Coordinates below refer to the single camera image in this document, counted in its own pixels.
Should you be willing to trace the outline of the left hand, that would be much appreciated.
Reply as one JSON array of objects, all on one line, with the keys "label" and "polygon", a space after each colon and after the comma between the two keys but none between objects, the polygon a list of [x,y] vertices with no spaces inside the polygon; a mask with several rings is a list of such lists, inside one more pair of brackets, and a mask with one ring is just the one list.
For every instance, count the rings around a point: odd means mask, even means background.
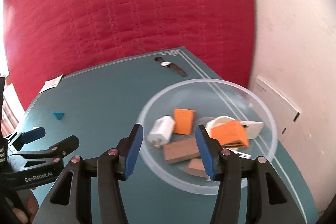
[{"label": "left hand", "polygon": [[24,209],[12,208],[12,211],[21,223],[33,223],[37,215],[39,204],[31,189],[18,191],[18,196],[23,203]]}]

